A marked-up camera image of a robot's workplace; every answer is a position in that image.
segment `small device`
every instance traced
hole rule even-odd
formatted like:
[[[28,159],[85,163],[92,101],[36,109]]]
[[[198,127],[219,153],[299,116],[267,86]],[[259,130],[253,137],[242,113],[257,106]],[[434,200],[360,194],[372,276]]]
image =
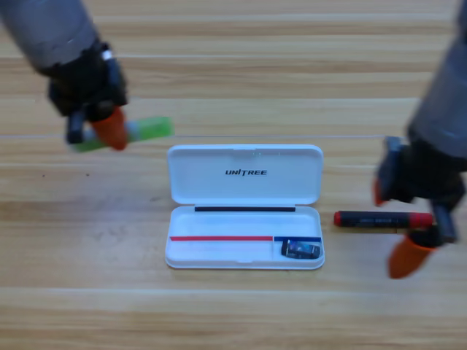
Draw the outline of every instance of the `small device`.
[[[307,242],[288,239],[282,242],[281,254],[292,259],[317,259],[321,248]]]

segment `green highlighter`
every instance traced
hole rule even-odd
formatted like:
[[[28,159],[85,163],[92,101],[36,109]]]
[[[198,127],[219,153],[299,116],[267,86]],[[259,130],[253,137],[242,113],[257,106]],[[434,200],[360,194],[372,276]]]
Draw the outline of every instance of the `green highlighter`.
[[[125,123],[128,143],[156,139],[173,135],[174,129],[169,117],[151,117],[132,120]],[[109,148],[100,141],[94,130],[87,129],[83,133],[84,141],[80,144],[69,144],[78,153],[92,152],[97,149]]]

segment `robotic hand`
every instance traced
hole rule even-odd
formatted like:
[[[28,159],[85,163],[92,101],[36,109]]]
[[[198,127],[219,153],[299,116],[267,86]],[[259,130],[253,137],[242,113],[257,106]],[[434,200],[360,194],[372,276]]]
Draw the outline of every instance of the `robotic hand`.
[[[0,0],[0,15],[35,71],[50,79],[49,98],[67,117],[66,140],[81,143],[88,122],[102,142],[125,149],[126,82],[82,2]]]
[[[451,217],[466,189],[467,171],[467,0],[460,7],[458,33],[408,126],[408,144],[387,137],[386,155],[377,171],[374,201],[411,203],[427,199],[436,224],[410,230],[389,259],[391,278],[417,270],[437,248],[452,244],[457,233]]]

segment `white case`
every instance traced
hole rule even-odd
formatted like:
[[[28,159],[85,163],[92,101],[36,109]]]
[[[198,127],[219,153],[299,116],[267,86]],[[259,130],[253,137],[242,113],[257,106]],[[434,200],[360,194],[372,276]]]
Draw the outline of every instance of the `white case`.
[[[168,151],[173,268],[315,269],[324,264],[323,152],[305,144],[179,145]],[[285,239],[320,247],[314,260],[281,254]]]

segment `wood grain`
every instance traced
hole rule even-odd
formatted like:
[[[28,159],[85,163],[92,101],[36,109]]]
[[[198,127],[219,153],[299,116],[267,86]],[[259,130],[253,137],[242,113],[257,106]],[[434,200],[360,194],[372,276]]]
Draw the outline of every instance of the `wood grain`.
[[[382,136],[404,134],[456,1],[86,3],[128,76],[128,118],[168,115],[176,135],[70,153],[45,80],[0,34],[0,349],[467,348],[464,240],[392,281],[399,234],[331,221],[375,210]],[[323,150],[320,270],[167,267],[166,152],[226,143]],[[465,236],[467,206],[455,217]]]

